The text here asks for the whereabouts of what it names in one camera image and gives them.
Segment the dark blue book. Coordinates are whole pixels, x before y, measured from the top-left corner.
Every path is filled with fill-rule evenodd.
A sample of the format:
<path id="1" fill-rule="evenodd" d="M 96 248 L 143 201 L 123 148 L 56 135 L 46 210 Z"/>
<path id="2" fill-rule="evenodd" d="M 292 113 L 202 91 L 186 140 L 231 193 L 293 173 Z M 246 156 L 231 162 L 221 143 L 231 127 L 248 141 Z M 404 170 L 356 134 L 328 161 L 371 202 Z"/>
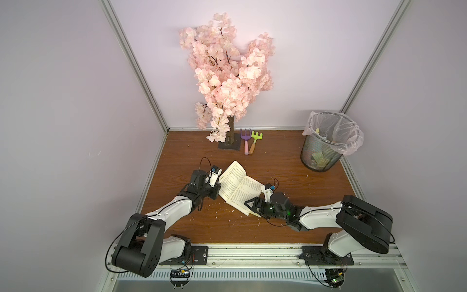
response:
<path id="1" fill-rule="evenodd" d="M 225 172 L 220 176 L 221 189 L 219 196 L 227 204 L 236 208 L 244 215 L 253 214 L 260 217 L 259 214 L 248 209 L 244 202 L 251 198 L 258 197 L 261 194 L 262 183 L 254 180 L 246 174 L 245 169 L 234 161 Z"/>

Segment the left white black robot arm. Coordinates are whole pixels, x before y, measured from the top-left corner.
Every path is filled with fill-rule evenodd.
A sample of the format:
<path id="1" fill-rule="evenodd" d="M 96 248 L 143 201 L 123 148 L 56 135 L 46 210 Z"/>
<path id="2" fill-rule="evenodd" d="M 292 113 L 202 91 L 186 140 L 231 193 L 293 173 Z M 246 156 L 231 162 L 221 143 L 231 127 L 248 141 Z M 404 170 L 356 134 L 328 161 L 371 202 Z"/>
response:
<path id="1" fill-rule="evenodd" d="M 191 252 L 191 242 L 183 236 L 165 237 L 165 232 L 178 220 L 202 210 L 206 198 L 215 200 L 221 189 L 222 170 L 213 166 L 206 172 L 194 170 L 187 183 L 171 202 L 147 214 L 133 214 L 110 247 L 114 248 L 110 264 L 118 268 L 111 273 L 131 272 L 142 277 L 150 276 L 159 263 L 171 259 L 186 261 Z"/>

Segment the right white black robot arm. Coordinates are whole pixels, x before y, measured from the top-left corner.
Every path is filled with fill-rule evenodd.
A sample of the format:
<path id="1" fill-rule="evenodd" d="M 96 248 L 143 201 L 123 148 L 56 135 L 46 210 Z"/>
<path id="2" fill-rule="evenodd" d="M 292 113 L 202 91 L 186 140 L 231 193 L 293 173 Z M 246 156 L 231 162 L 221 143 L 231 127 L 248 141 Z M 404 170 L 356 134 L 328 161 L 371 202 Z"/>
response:
<path id="1" fill-rule="evenodd" d="M 252 198 L 244 205 L 266 220 L 281 219 L 286 226 L 299 232 L 341 228 L 342 231 L 325 238 L 318 252 L 324 258 L 342 259 L 361 249 L 387 254 L 394 243 L 392 216 L 352 195 L 334 204 L 309 207 L 297 206 L 282 192 L 274 192 L 265 198 Z"/>

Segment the discarded sticky notes pile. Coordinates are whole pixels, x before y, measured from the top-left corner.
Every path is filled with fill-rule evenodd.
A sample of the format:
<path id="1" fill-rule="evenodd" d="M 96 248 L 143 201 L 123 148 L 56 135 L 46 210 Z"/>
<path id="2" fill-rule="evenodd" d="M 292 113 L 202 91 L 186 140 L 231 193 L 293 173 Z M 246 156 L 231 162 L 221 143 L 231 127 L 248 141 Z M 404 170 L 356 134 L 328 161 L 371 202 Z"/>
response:
<path id="1" fill-rule="evenodd" d="M 316 162 L 316 167 L 320 169 L 325 169 L 330 163 L 334 156 L 334 151 L 330 148 L 326 142 L 325 136 L 320 134 L 320 129 L 316 129 L 315 133 L 312 135 L 311 140 L 312 146 L 312 158 Z"/>

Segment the green toy garden rake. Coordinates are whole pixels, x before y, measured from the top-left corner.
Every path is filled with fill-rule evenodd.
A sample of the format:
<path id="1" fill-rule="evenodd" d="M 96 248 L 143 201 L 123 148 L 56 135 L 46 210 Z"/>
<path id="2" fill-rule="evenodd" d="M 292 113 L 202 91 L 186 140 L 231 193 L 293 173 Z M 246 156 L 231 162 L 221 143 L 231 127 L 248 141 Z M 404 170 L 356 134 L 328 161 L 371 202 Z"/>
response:
<path id="1" fill-rule="evenodd" d="M 263 133 L 260 133 L 260 132 L 257 132 L 257 131 L 252 131 L 251 138 L 254 140 L 254 142 L 252 143 L 251 147 L 249 148 L 249 154 L 253 155 L 254 151 L 255 151 L 257 141 L 261 140 L 263 138 Z"/>

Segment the purple toy garden rake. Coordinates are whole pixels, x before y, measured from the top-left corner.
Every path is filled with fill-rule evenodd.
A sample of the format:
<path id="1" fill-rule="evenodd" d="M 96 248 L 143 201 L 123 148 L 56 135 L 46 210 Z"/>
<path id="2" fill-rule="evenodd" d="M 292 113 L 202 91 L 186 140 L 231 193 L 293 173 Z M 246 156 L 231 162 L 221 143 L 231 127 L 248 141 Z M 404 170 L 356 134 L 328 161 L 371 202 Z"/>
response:
<path id="1" fill-rule="evenodd" d="M 252 137 L 252 130 L 241 128 L 240 137 L 244 141 L 244 154 L 249 155 L 249 140 Z"/>

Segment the black mesh waste bin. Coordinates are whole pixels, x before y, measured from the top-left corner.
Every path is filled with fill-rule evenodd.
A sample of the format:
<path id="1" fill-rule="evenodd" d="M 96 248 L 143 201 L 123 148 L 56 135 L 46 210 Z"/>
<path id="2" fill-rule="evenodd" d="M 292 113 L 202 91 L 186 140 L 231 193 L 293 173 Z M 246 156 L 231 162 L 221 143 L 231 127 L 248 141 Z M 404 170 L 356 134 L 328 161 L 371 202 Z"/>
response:
<path id="1" fill-rule="evenodd" d="M 302 163 L 315 172 L 330 170 L 348 151 L 355 127 L 345 114 L 312 112 L 302 134 L 305 136 L 300 154 Z"/>

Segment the left small circuit board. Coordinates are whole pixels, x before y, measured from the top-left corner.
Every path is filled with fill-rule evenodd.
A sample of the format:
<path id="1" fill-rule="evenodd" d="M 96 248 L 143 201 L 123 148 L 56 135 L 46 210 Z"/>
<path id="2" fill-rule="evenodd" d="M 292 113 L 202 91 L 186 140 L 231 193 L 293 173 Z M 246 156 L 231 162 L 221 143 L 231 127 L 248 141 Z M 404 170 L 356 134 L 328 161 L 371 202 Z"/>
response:
<path id="1" fill-rule="evenodd" d="M 188 269 L 171 270 L 169 274 L 169 281 L 173 288 L 183 289 L 190 282 L 191 271 Z"/>

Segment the small circuit board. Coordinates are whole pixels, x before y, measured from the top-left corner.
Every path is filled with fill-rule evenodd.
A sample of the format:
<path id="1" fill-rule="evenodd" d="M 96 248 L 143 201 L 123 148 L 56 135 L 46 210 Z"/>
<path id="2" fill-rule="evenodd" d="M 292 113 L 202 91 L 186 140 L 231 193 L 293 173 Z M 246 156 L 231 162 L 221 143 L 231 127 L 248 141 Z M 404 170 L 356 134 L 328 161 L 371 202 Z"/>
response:
<path id="1" fill-rule="evenodd" d="M 325 269 L 325 283 L 332 288 L 341 288 L 345 281 L 344 270 Z"/>
<path id="2" fill-rule="evenodd" d="M 171 270 L 169 274 L 169 281 L 173 288 L 183 289 L 190 282 L 191 271 L 188 269 Z"/>

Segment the right small circuit board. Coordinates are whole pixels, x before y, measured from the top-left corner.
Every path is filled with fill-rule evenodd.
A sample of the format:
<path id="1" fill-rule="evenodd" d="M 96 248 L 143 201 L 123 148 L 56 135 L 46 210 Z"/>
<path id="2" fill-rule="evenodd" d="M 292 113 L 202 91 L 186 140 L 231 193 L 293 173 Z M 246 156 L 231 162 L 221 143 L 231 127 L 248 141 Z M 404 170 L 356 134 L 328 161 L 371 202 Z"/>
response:
<path id="1" fill-rule="evenodd" d="M 325 269 L 325 283 L 332 288 L 341 288 L 345 281 L 344 270 Z"/>

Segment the clear plastic bin liner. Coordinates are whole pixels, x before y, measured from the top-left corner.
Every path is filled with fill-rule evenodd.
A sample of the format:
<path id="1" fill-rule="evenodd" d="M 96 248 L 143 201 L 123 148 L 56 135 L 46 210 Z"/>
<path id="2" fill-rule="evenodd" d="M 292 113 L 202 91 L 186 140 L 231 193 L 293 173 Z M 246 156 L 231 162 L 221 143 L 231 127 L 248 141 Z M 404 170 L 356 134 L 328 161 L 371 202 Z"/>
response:
<path id="1" fill-rule="evenodd" d="M 364 143 L 364 134 L 344 113 L 311 112 L 303 136 L 316 136 L 334 152 L 344 156 L 355 153 Z"/>

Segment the pink artificial blossom tree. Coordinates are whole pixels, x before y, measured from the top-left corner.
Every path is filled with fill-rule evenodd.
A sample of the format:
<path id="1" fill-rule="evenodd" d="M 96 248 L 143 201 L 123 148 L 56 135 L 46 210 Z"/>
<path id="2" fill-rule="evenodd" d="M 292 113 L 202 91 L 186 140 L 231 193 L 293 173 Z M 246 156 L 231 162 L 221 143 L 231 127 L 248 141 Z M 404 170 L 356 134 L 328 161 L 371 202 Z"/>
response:
<path id="1" fill-rule="evenodd" d="M 204 102 L 195 105 L 197 127 L 211 128 L 206 137 L 210 142 L 227 142 L 234 132 L 232 124 L 245 117 L 262 91 L 273 87 L 268 69 L 275 53 L 272 37 L 262 33 L 241 52 L 234 43 L 236 36 L 227 13 L 216 13 L 207 24 L 179 32 L 180 46 L 189 53 L 188 64 L 204 96 Z"/>

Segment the aluminium mounting rail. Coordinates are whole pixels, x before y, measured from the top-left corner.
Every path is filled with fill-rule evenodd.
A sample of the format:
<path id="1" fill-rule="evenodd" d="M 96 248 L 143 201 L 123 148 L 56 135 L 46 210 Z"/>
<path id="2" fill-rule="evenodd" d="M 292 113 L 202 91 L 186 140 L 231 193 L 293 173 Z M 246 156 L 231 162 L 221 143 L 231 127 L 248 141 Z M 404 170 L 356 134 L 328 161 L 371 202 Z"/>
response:
<path id="1" fill-rule="evenodd" d="M 302 245 L 246 244 L 207 245 L 207 265 L 162 266 L 158 265 L 146 279 L 148 281 L 169 281 L 171 270 L 188 269 L 190 281 L 297 281 L 325 282 L 325 269 L 351 270 L 394 270 L 401 275 L 407 268 L 402 255 L 395 246 L 389 254 L 376 254 L 360 250 L 351 254 L 352 266 L 313 266 L 299 259 Z"/>

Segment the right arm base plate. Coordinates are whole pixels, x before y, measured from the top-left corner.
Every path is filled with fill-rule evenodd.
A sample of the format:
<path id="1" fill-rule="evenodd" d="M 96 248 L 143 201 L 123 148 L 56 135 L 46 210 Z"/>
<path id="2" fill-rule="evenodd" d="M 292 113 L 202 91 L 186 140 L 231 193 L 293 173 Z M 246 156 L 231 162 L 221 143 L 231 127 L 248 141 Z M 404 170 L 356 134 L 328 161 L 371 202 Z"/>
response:
<path id="1" fill-rule="evenodd" d="M 352 266 L 355 264 L 351 254 L 339 257 L 329 251 L 323 251 L 323 246 L 302 246 L 299 259 L 313 266 Z"/>

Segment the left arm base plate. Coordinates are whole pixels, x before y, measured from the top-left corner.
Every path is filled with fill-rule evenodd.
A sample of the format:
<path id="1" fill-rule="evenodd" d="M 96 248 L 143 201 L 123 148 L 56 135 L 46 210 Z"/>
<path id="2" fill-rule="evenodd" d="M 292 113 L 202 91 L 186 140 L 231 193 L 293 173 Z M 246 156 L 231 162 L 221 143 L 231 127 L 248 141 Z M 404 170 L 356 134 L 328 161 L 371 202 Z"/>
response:
<path id="1" fill-rule="evenodd" d="M 207 257 L 209 255 L 209 247 L 203 245 L 194 245 L 189 248 L 185 248 L 184 252 L 180 257 L 172 258 L 164 262 L 159 262 L 162 266 L 183 266 L 188 267 L 201 265 L 207 265 Z"/>

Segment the left aluminium corner post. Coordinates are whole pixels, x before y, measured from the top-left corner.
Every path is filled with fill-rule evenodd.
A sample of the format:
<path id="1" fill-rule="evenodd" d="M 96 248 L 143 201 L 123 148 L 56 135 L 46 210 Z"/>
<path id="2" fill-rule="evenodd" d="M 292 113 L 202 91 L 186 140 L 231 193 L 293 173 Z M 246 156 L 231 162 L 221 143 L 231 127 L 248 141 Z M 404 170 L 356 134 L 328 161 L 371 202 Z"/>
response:
<path id="1" fill-rule="evenodd" d="M 148 84 L 148 81 L 146 77 L 144 76 L 144 73 L 140 67 L 140 64 L 136 58 L 136 55 L 130 45 L 130 42 L 128 41 L 128 38 L 124 32 L 124 28 L 122 27 L 119 18 L 117 16 L 117 13 L 113 7 L 113 4 L 109 0 L 101 0 L 100 1 L 104 14 L 107 17 L 107 20 L 114 31 L 114 34 L 119 42 L 120 47 L 123 50 L 123 53 L 128 60 L 131 69 L 135 73 L 135 76 L 137 78 L 137 81 L 139 82 L 142 91 L 144 92 L 145 97 L 147 98 L 152 111 L 154 115 L 156 116 L 159 125 L 162 128 L 162 131 L 164 135 L 168 135 L 170 127 L 167 125 L 166 120 L 163 117 L 162 111 L 154 97 L 154 94 Z"/>

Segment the aluminium corner post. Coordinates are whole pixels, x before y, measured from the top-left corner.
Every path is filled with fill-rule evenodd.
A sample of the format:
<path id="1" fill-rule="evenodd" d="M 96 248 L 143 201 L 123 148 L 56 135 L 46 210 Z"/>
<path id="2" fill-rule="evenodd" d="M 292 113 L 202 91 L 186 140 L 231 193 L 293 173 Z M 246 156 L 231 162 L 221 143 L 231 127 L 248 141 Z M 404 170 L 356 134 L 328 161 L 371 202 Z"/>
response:
<path id="1" fill-rule="evenodd" d="M 109 0 L 101 0 L 100 1 L 104 14 L 107 17 L 107 20 L 114 31 L 114 34 L 119 42 L 120 47 L 123 50 L 123 53 L 128 60 L 131 69 L 135 73 L 135 76 L 137 78 L 137 81 L 139 82 L 142 91 L 144 92 L 145 97 L 147 98 L 152 111 L 154 115 L 156 116 L 159 125 L 162 128 L 162 131 L 164 135 L 168 135 L 170 127 L 167 125 L 166 120 L 163 117 L 162 111 L 154 97 L 154 94 L 148 84 L 148 81 L 146 77 L 144 76 L 144 73 L 140 67 L 140 64 L 136 58 L 136 55 L 130 45 L 130 42 L 128 41 L 128 38 L 124 32 L 124 28 L 122 27 L 119 18 L 117 16 L 117 13 L 113 7 L 113 4 Z"/>
<path id="2" fill-rule="evenodd" d="M 377 45 L 375 46 L 373 52 L 371 53 L 355 85 L 351 89 L 349 96 L 347 97 L 343 106 L 339 110 L 340 113 L 346 114 L 351 108 L 352 104 L 358 97 L 360 91 L 363 89 L 367 79 L 370 77 L 374 67 L 377 65 L 379 59 L 381 58 L 385 48 L 389 44 L 390 39 L 392 38 L 398 25 L 400 24 L 400 21 L 406 14 L 407 9 L 411 5 L 411 2 L 412 2 L 411 0 L 399 1 L 394 14 L 390 18 L 386 28 L 383 31 L 382 36 L 378 40 Z"/>

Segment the right aluminium corner post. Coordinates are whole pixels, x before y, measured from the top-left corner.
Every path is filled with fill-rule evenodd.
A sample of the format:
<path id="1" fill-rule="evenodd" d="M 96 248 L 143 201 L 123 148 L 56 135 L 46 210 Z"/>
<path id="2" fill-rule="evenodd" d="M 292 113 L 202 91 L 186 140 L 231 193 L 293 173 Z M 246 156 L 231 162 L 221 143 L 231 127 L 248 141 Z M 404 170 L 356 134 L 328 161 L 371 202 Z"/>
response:
<path id="1" fill-rule="evenodd" d="M 360 91 L 363 89 L 367 79 L 370 77 L 374 67 L 377 65 L 379 59 L 381 58 L 385 48 L 389 44 L 390 39 L 392 38 L 398 25 L 400 24 L 400 21 L 406 14 L 407 9 L 411 5 L 411 2 L 412 2 L 411 0 L 399 1 L 394 14 L 390 18 L 386 28 L 383 31 L 382 36 L 378 40 L 377 45 L 375 46 L 373 52 L 371 53 L 355 85 L 351 89 L 349 96 L 347 97 L 343 106 L 339 110 L 340 113 L 346 114 L 351 108 L 352 104 L 358 97 Z"/>

